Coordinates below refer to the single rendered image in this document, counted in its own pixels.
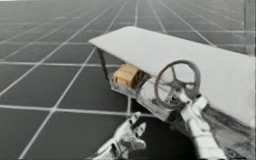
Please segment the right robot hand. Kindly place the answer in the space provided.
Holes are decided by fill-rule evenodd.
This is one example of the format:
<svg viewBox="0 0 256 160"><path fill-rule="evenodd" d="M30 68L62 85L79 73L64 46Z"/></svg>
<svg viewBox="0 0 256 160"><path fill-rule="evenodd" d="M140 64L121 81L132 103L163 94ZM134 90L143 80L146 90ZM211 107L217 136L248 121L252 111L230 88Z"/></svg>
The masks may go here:
<svg viewBox="0 0 256 160"><path fill-rule="evenodd" d="M203 96L191 99L185 93L181 93L179 98L185 103L185 107L181 110L181 116L185 122L195 120L199 125L205 123L202 111L206 108L207 99Z"/></svg>

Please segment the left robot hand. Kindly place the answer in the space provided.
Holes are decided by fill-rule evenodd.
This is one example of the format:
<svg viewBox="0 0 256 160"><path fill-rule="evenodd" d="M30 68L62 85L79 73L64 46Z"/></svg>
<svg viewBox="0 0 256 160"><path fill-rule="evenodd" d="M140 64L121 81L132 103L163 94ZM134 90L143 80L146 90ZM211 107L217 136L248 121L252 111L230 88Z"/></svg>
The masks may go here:
<svg viewBox="0 0 256 160"><path fill-rule="evenodd" d="M146 123L136 125L141 116L140 112L135 112L127 118L114 132L114 143L120 153L125 151L144 150L146 142L141 138L146 130Z"/></svg>

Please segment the dark steering wheel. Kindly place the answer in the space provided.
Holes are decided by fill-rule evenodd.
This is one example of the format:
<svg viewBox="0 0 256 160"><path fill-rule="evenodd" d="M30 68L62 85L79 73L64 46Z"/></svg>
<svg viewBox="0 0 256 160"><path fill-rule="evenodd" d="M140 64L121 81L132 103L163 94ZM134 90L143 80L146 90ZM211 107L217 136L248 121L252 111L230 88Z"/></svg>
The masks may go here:
<svg viewBox="0 0 256 160"><path fill-rule="evenodd" d="M193 71L193 74L194 74L193 82L185 82L177 78L176 72L175 72L175 65L180 65L180 64L188 66ZM171 80L165 81L162 78L162 76L168 69L171 69ZM177 60L177 61L171 62L170 64L167 64L159 72L159 74L156 77L156 80L154 83L155 99L159 104L167 108L177 109L184 105L184 102L179 98L179 96L181 95L181 92L184 91L185 95L189 99L194 99L199 94L200 83L201 83L200 71L194 63L187 60ZM164 100L162 100L159 96L159 92L158 92L159 85L170 87L170 91Z"/></svg>

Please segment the grey cart with brown box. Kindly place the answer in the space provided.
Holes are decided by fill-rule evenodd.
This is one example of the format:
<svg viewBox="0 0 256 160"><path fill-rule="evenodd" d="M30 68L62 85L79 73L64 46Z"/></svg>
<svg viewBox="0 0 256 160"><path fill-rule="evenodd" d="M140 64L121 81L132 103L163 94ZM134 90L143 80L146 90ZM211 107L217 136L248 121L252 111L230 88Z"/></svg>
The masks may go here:
<svg viewBox="0 0 256 160"><path fill-rule="evenodd" d="M134 26L97 36L89 43L99 54L107 53L123 62L114 73L105 74L112 90L132 97L192 143L188 122L181 116L185 103L177 109L159 104L154 83L167 64L177 60L194 63L201 75L195 98L207 99L202 116L226 160L256 160L255 57ZM194 81L193 71L186 65L175 65L175 72L181 81ZM159 85L162 100L169 91L169 86Z"/></svg>

